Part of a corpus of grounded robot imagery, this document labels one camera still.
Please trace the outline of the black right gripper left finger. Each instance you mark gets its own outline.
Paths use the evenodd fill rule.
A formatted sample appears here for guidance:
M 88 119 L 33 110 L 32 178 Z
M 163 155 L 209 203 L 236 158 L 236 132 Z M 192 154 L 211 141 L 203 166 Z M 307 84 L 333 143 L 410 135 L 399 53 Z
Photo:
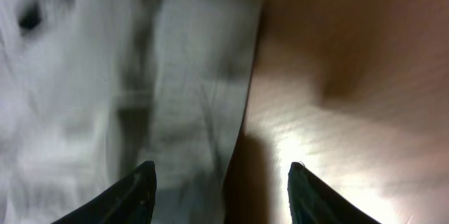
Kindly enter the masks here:
M 150 224 L 155 195 L 155 165 L 145 161 L 96 198 L 53 224 Z

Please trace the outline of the grey shorts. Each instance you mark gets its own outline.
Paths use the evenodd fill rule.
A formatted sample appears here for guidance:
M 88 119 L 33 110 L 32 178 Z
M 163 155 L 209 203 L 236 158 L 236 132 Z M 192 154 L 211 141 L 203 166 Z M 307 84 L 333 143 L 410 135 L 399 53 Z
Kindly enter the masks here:
M 156 168 L 150 223 L 223 223 L 261 0 L 1 0 L 1 222 Z

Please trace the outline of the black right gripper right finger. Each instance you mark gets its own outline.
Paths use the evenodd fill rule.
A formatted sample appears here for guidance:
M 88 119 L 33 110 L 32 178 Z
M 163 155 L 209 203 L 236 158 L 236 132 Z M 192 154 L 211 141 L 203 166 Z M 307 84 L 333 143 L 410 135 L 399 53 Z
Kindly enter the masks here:
M 290 165 L 288 199 L 293 224 L 380 224 L 300 162 Z

